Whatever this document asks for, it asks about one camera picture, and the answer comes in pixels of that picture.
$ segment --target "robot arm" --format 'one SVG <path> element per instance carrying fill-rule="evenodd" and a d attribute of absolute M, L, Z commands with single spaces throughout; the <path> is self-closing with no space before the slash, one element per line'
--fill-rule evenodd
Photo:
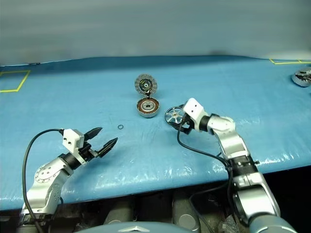
<path fill-rule="evenodd" d="M 102 158 L 116 144 L 118 138 L 108 141 L 99 151 L 92 150 L 87 141 L 95 137 L 101 129 L 98 127 L 86 134 L 72 129 L 63 130 L 63 145 L 70 152 L 59 155 L 36 171 L 34 184 L 27 192 L 27 198 L 37 221 L 42 226 L 52 219 L 61 197 L 62 187 L 73 171 L 93 158 Z M 34 220 L 24 204 L 17 232 L 24 232 L 30 228 L 36 232 L 33 223 Z"/>
<path fill-rule="evenodd" d="M 197 100 L 191 98 L 183 107 L 186 117 L 190 119 L 192 127 L 196 131 L 209 132 L 218 139 L 222 156 L 232 166 L 232 200 L 235 205 L 235 213 L 244 225 L 256 223 L 254 232 L 269 232 L 268 227 L 262 227 L 256 218 L 271 216 L 278 219 L 279 227 L 283 228 L 286 223 L 280 218 L 280 209 L 263 175 L 258 172 L 256 163 L 253 161 L 243 139 L 235 130 L 235 123 L 229 117 L 215 114 L 207 114 Z"/>

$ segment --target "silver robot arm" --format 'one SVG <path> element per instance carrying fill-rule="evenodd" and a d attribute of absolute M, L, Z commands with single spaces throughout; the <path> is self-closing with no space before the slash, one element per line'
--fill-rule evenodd
<path fill-rule="evenodd" d="M 80 165 L 84 166 L 93 158 L 102 158 L 117 142 L 118 138 L 114 138 L 99 151 L 92 150 L 87 141 L 95 137 L 101 129 L 98 127 L 86 134 L 82 134 L 78 130 L 63 130 L 63 145 L 69 150 L 69 153 L 59 155 L 36 171 L 34 184 L 27 192 L 27 199 L 36 221 L 41 227 L 46 227 L 52 220 L 61 197 L 62 187 L 73 171 Z M 34 220 L 25 204 L 20 213 L 17 232 L 37 232 Z"/>
<path fill-rule="evenodd" d="M 196 131 L 209 132 L 219 142 L 222 156 L 232 166 L 232 200 L 235 214 L 251 233 L 295 233 L 282 218 L 280 209 L 265 178 L 258 172 L 249 150 L 236 132 L 229 117 L 207 114 L 200 103 L 191 98 L 183 107 Z"/>

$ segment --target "blue surface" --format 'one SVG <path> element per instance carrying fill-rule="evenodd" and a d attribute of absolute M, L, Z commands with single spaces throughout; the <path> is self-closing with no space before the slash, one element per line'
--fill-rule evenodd
<path fill-rule="evenodd" d="M 94 149 L 119 137 L 103 159 L 94 159 L 70 177 L 62 191 L 65 202 L 226 179 L 219 162 L 179 146 L 177 132 L 164 121 L 168 108 L 190 97 L 208 113 L 236 121 L 254 160 L 260 161 L 261 172 L 310 165 L 311 89 L 290 79 L 305 66 L 202 56 L 94 58 L 6 67 L 3 71 L 30 69 L 31 73 L 19 92 L 0 93 L 0 209 L 22 207 L 25 149 L 35 134 L 49 128 L 86 132 L 102 126 L 90 142 Z M 134 80 L 141 73 L 152 74 L 158 82 L 154 97 L 160 112 L 151 119 L 136 110 L 142 96 Z M 211 153 L 219 150 L 216 139 L 207 133 L 191 132 L 182 135 L 182 141 Z M 34 143 L 27 166 L 28 188 L 36 169 L 63 152 L 58 133 Z"/>

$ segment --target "gray wall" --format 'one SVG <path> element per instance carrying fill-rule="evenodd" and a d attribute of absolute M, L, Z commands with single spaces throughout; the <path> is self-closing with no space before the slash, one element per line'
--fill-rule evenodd
<path fill-rule="evenodd" d="M 311 59 L 311 0 L 0 0 L 0 65 L 203 54 Z"/>

